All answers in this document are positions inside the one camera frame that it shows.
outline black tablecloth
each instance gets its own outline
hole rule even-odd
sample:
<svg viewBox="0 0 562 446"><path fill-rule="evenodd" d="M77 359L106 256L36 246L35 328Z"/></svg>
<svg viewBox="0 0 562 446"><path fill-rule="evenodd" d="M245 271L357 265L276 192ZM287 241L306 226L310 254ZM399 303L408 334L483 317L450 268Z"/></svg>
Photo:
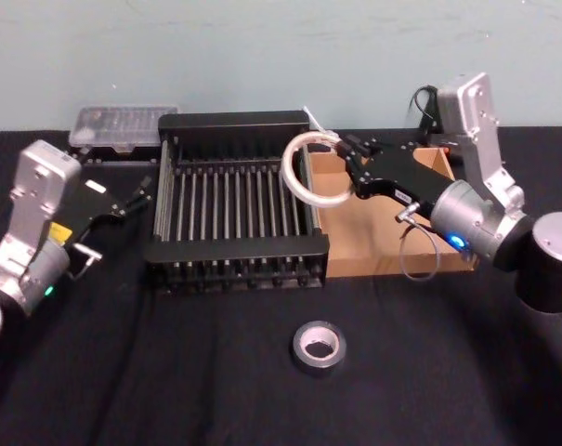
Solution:
<svg viewBox="0 0 562 446"><path fill-rule="evenodd" d="M17 154L37 138L67 144L0 133L0 233ZM501 141L528 211L562 210L562 127L504 128ZM143 176L101 172L114 188ZM482 265L426 284L155 299L139 284L145 229L35 312L0 375L0 444L562 444L562 315L526 308L513 275ZM289 355L313 320L348 343L328 379Z"/></svg>

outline black dish rack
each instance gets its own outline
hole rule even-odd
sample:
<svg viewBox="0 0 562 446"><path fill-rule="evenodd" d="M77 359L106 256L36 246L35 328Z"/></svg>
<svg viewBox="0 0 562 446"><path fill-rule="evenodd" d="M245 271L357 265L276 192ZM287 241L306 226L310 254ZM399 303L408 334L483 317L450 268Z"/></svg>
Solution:
<svg viewBox="0 0 562 446"><path fill-rule="evenodd" d="M329 241L317 211L286 189L282 152L308 131L302 111L168 114L152 239L152 284L186 292L319 287ZM309 157L294 158L311 186Z"/></svg>

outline open cardboard box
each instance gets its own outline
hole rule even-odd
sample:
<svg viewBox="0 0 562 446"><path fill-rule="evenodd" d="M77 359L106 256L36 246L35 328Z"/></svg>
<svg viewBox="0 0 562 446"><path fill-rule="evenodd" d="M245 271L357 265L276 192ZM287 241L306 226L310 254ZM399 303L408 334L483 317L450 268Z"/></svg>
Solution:
<svg viewBox="0 0 562 446"><path fill-rule="evenodd" d="M417 162L454 178L442 149L420 148ZM346 189L349 178L345 162L333 154L311 153L313 190L320 195L335 195ZM330 238L327 277L400 274L400 236L407 224L399 224L395 215L403 206L388 197L360 200L351 197L332 209L319 209L322 232ZM416 216L420 223L427 220ZM440 271L470 271L476 260L465 262L451 246L435 236L441 253ZM434 248L419 230L412 231L405 245L405 266L409 273L431 272L436 265Z"/></svg>

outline wall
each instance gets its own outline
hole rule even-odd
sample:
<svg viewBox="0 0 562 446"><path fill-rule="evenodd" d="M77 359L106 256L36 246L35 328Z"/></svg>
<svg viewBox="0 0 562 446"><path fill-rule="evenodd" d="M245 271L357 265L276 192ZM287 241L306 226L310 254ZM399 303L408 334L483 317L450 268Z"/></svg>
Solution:
<svg viewBox="0 0 562 446"><path fill-rule="evenodd" d="M0 0L0 129L91 103L399 127L417 86L469 71L504 125L562 125L562 0Z"/></svg>

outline black tape roll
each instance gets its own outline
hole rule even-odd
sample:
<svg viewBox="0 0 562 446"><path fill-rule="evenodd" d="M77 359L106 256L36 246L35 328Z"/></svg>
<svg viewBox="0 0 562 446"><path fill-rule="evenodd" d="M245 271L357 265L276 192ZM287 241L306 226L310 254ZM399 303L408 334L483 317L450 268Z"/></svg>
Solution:
<svg viewBox="0 0 562 446"><path fill-rule="evenodd" d="M307 351L307 346L322 344L328 349L323 357ZM297 366L312 376L327 376L343 362L346 340L343 333L326 321L313 321L303 325L293 336L293 356Z"/></svg>

